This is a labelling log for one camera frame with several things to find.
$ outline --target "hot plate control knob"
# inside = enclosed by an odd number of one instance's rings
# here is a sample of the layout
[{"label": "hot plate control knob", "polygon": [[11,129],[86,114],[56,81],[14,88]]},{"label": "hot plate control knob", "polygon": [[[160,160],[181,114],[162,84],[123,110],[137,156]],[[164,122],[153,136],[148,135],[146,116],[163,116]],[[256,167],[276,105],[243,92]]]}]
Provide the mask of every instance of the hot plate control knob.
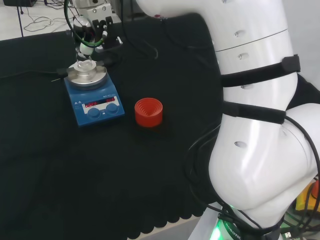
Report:
[{"label": "hot plate control knob", "polygon": [[114,103],[110,103],[108,106],[106,106],[106,111],[110,114],[116,114],[118,112],[118,106]]},{"label": "hot plate control knob", "polygon": [[92,119],[97,119],[100,117],[100,111],[98,108],[91,108],[89,111],[88,111],[88,116]]}]

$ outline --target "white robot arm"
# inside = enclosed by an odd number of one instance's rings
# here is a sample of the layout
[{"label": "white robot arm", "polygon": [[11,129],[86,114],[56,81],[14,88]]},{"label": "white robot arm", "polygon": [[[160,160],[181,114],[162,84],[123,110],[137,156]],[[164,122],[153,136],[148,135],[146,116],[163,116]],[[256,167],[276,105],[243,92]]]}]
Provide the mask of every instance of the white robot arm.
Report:
[{"label": "white robot arm", "polygon": [[[223,88],[225,102],[286,111],[297,88],[297,73],[247,84],[241,81],[239,85],[237,78],[232,77],[252,70],[268,75],[264,68],[294,56],[282,0],[137,0],[137,3],[155,18],[187,13],[198,13],[204,18],[222,80],[233,78],[233,86]],[[317,126],[320,105],[302,105],[286,115],[305,128],[320,151]],[[223,114],[209,175],[217,194],[248,224],[257,228],[237,210],[262,228],[274,226],[316,174],[311,147],[290,122],[281,124]]]}]

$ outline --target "red digital display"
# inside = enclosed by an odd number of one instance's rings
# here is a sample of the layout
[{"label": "red digital display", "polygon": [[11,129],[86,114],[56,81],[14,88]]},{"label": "red digital display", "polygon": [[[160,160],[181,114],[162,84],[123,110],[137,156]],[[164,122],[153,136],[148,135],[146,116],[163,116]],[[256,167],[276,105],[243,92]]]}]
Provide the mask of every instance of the red digital display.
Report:
[{"label": "red digital display", "polygon": [[96,106],[96,105],[100,105],[100,104],[104,104],[104,103],[110,103],[110,102],[113,102],[115,101],[115,97],[110,97],[110,98],[107,98],[107,99],[101,99],[101,100],[98,100],[98,101],[93,101],[93,102],[88,102],[85,105],[86,108],[90,108],[90,107],[93,107],[93,106]]}]

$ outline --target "black tablecloth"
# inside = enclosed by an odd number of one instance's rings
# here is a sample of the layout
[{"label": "black tablecloth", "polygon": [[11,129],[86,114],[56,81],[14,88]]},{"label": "black tablecloth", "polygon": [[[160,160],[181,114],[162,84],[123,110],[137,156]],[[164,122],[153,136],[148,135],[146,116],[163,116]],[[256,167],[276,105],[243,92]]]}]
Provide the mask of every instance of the black tablecloth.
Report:
[{"label": "black tablecloth", "polygon": [[[169,23],[171,34],[185,44],[210,43],[197,15]],[[127,31],[136,45],[154,54],[144,39],[159,56],[145,59],[126,42],[118,50],[122,61],[109,73],[124,106],[122,118],[78,128],[62,81],[31,73],[1,79],[1,239],[122,240],[202,215],[182,165],[189,146],[221,118],[213,50],[173,46],[157,20],[132,23]],[[65,32],[2,41],[0,52],[0,76],[54,71],[75,61]],[[157,129],[135,123],[134,105],[145,97],[163,104]],[[320,95],[300,79],[291,107],[307,102],[320,103]],[[197,168],[204,182],[212,147],[202,149]],[[212,201],[208,186],[202,184],[199,194]]]}]

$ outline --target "red cup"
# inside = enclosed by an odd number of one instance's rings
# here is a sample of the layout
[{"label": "red cup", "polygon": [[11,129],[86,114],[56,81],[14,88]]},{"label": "red cup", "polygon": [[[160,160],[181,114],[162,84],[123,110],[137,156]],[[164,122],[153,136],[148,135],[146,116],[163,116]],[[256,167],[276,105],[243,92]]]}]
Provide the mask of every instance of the red cup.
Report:
[{"label": "red cup", "polygon": [[152,128],[162,123],[163,106],[155,98],[143,98],[134,106],[135,121],[142,127]]}]

